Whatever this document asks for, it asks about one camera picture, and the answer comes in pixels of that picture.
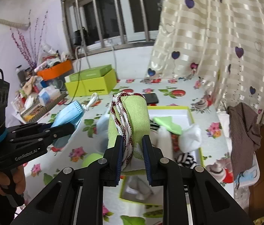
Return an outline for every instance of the blue face mask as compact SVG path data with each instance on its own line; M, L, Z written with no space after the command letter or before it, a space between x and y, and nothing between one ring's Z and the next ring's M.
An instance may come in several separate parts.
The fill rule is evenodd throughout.
M84 115L84 110L82 106L80 105L79 102L74 101L65 108L63 108L58 113L51 128L62 124L71 123L75 126L75 131L76 131L77 128L79 127L83 115ZM55 140L53 142L53 146L56 148L63 148L67 144L70 137L71 135L67 135Z

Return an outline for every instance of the checkered beige curtain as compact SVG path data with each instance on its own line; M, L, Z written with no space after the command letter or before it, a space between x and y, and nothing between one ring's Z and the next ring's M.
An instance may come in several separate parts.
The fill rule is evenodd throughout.
M217 109L244 102L264 123L264 0L163 0L147 80L195 74Z

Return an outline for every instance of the yellow-green box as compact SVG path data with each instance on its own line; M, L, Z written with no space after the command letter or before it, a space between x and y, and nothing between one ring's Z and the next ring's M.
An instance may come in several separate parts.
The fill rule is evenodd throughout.
M75 96L91 96L95 92L99 95L108 95L116 86L116 83L115 71L114 69L111 69L103 77L80 80ZM65 83L70 97L74 96L77 85L78 81Z

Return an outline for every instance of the orange storage box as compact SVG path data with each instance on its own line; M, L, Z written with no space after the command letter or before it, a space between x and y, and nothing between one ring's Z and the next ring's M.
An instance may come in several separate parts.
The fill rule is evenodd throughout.
M59 63L56 66L41 70L37 72L37 75L42 77L43 80L52 80L60 75L66 73L67 71L73 68L72 61L66 60L62 63Z

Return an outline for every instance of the black phone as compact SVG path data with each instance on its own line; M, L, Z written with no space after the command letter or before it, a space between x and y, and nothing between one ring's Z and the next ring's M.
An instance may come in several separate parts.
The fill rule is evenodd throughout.
M159 102L158 97L155 93L143 94L143 96L145 97L147 105L157 104Z

